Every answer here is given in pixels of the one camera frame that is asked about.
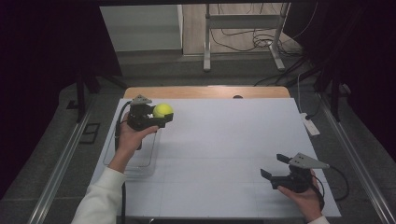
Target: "wooden table edge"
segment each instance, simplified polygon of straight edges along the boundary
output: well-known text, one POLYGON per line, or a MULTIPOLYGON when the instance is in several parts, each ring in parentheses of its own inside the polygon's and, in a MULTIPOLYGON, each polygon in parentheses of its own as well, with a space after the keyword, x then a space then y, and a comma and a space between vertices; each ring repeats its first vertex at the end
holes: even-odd
POLYGON ((230 99, 236 95, 243 98, 290 98, 285 87, 247 86, 172 86, 172 87, 131 87, 123 98, 135 98, 138 94, 152 99, 230 99))

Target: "white sleeve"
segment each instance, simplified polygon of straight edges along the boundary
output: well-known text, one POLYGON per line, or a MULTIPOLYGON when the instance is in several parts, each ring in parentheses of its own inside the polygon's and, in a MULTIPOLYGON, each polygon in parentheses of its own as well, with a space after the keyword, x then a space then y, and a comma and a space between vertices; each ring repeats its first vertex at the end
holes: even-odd
POLYGON ((98 181, 88 186, 72 223, 116 223, 124 181, 124 174, 106 167, 98 181))
POLYGON ((330 224, 326 217, 318 217, 317 219, 309 222, 308 224, 330 224))

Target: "white board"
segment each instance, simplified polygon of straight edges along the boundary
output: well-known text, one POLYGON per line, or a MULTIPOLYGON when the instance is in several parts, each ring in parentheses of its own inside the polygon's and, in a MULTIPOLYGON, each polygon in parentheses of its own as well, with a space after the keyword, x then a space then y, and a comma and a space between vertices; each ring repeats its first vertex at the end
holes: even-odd
MULTIPOLYGON (((120 100, 92 182, 104 169, 104 157, 120 100)), ((174 120, 162 129, 155 172, 128 179, 126 215, 153 218, 301 217, 297 206, 261 177, 260 169, 288 175, 280 153, 316 158, 293 99, 152 99, 168 103, 174 120)), ((327 180, 326 217, 340 217, 327 180)))

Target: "power strip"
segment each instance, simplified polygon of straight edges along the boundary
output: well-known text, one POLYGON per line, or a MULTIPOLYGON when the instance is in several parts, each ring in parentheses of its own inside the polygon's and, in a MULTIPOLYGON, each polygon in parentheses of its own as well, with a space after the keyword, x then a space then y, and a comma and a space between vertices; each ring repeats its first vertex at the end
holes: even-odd
POLYGON ((315 126, 314 122, 310 119, 306 119, 306 113, 301 113, 301 120, 303 121, 306 131, 309 133, 310 136, 320 135, 317 126, 315 126))

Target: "metal frame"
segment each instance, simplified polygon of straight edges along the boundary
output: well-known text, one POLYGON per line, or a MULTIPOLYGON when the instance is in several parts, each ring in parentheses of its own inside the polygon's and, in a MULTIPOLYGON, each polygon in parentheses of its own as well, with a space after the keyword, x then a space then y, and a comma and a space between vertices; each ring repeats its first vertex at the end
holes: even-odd
POLYGON ((387 200, 382 195, 378 185, 370 176, 363 161, 361 161, 361 157, 359 156, 356 148, 347 136, 347 132, 344 130, 343 125, 341 124, 341 122, 338 122, 332 115, 332 112, 329 109, 329 102, 327 101, 327 99, 324 97, 321 99, 322 108, 326 114, 326 117, 329 120, 332 129, 334 130, 334 133, 337 135, 337 138, 340 141, 359 180, 361 181, 361 184, 366 190, 366 193, 369 196, 376 212, 378 213, 378 216, 381 218, 382 223, 396 223, 395 217, 390 211, 387 200))
POLYGON ((37 204, 35 205, 35 209, 33 210, 33 213, 27 223, 36 224, 44 222, 47 213, 50 210, 50 206, 55 197, 55 194, 58 191, 58 188, 64 178, 64 173, 66 172, 69 162, 72 159, 75 149, 78 145, 78 140, 84 131, 84 127, 87 124, 88 119, 90 118, 92 106, 95 102, 95 99, 96 96, 94 95, 81 122, 76 124, 76 127, 72 135, 70 136, 69 141, 64 147, 64 151, 58 162, 56 163, 55 168, 53 169, 53 172, 49 177, 49 181, 47 182, 46 187, 44 187, 44 190, 41 193, 41 196, 38 199, 37 204))
POLYGON ((285 65, 279 57, 277 42, 283 30, 290 3, 285 3, 279 15, 210 15, 209 4, 205 14, 204 71, 210 71, 210 29, 276 29, 269 50, 277 70, 284 71, 285 65))

